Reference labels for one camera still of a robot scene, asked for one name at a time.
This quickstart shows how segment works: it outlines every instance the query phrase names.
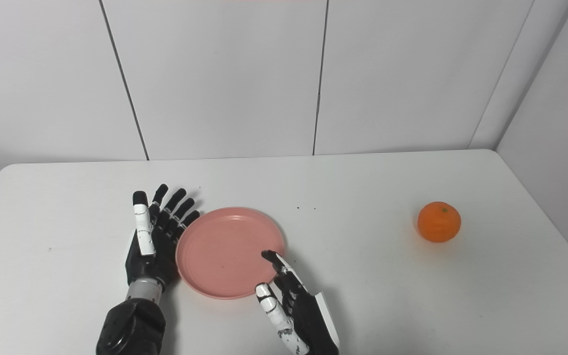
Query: white table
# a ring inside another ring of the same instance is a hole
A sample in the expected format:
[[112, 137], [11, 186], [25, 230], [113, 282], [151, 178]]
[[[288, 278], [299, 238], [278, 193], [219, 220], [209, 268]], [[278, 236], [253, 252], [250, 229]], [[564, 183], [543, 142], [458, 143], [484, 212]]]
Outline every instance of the white table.
[[[211, 211], [271, 216], [288, 259], [324, 290], [345, 355], [568, 354], [568, 244], [486, 150], [26, 164], [0, 173], [0, 354], [93, 354], [126, 295], [131, 193], [166, 182]], [[460, 234], [413, 227], [443, 200]], [[254, 297], [162, 300], [163, 353], [286, 355]]]

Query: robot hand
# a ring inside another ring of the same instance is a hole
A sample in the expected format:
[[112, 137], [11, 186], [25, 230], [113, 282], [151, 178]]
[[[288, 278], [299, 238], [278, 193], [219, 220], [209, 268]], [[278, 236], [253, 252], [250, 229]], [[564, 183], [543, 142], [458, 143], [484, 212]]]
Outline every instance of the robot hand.
[[162, 346], [165, 319], [158, 303], [162, 292], [176, 279], [178, 271], [175, 252], [185, 228], [199, 217], [193, 211], [194, 200], [180, 189], [160, 209], [168, 187], [162, 184], [148, 207], [144, 191], [133, 193], [136, 231], [126, 256], [128, 293], [126, 301], [111, 308], [106, 315], [97, 355], [157, 355]]
[[296, 355], [338, 355], [339, 338], [322, 293], [311, 295], [277, 252], [265, 250], [262, 257], [277, 272], [274, 281], [282, 303], [268, 284], [255, 286], [255, 295], [280, 339]]

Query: fingertip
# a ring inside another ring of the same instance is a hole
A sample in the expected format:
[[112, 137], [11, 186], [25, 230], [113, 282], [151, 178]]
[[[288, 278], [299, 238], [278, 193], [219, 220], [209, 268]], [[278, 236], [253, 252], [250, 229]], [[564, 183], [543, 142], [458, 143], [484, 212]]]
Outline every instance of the fingertip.
[[268, 297], [271, 296], [272, 294], [273, 290], [271, 290], [271, 287], [267, 283], [260, 283], [257, 286], [255, 286], [255, 295], [258, 298]]
[[153, 198], [153, 200], [154, 201], [162, 200], [162, 198], [164, 198], [164, 196], [167, 192], [168, 192], [168, 185], [166, 185], [166, 184], [159, 185], [159, 188], [155, 192], [155, 198]]
[[201, 213], [198, 211], [192, 211], [190, 212], [189, 215], [187, 215], [185, 217], [185, 219], [183, 220], [183, 225], [185, 225], [185, 227], [188, 227], [190, 224], [192, 224], [194, 221], [196, 221], [197, 218], [199, 218], [201, 216]]
[[184, 188], [180, 188], [178, 189], [178, 191], [176, 192], [177, 196], [180, 196], [180, 200], [183, 199], [183, 197], [185, 197], [187, 195], [187, 191]]
[[148, 206], [148, 196], [144, 191], [133, 192], [133, 205], [146, 205]]
[[183, 218], [185, 212], [187, 212], [193, 206], [194, 206], [194, 199], [188, 198], [183, 202], [183, 204], [181, 204], [181, 206], [178, 207], [178, 209], [174, 212], [174, 215], [176, 216], [176, 218]]
[[266, 259], [267, 261], [270, 261], [271, 263], [280, 265], [281, 261], [280, 258], [278, 257], [279, 254], [276, 251], [273, 250], [262, 250], [262, 258]]

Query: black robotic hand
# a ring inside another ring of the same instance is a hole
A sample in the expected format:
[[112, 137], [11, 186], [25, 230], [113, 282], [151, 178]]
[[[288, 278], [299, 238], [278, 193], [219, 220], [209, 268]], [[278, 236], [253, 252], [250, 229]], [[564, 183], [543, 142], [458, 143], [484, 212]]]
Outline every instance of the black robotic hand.
[[144, 191], [133, 193], [137, 230], [126, 257], [129, 285], [137, 279], [151, 278], [159, 281], [166, 290], [168, 285], [178, 279], [175, 261], [178, 239], [185, 228], [200, 215], [198, 211], [192, 211], [183, 218], [185, 212], [194, 206], [192, 198], [187, 198], [177, 209], [178, 203], [187, 195], [185, 189], [175, 192], [161, 210], [160, 205], [167, 191], [168, 187], [162, 184], [157, 189], [150, 207]]
[[262, 257], [277, 272], [274, 281], [282, 303], [268, 284], [257, 285], [255, 294], [280, 339], [296, 355], [338, 355], [339, 338], [322, 293], [311, 295], [277, 252], [265, 250]]
[[129, 290], [126, 301], [113, 307], [104, 321], [96, 346], [97, 355], [158, 355], [165, 319], [158, 303], [162, 292], [178, 279], [175, 252], [185, 228], [199, 217], [194, 200], [180, 189], [161, 210], [168, 187], [162, 184], [148, 206], [144, 191], [133, 193], [136, 231], [126, 257]]

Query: orange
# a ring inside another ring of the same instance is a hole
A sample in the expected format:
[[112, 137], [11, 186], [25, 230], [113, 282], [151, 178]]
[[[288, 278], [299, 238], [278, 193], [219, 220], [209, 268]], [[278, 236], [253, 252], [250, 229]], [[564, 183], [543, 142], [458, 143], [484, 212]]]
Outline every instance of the orange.
[[443, 243], [460, 231], [460, 212], [446, 202], [431, 202], [418, 215], [418, 230], [429, 241]]

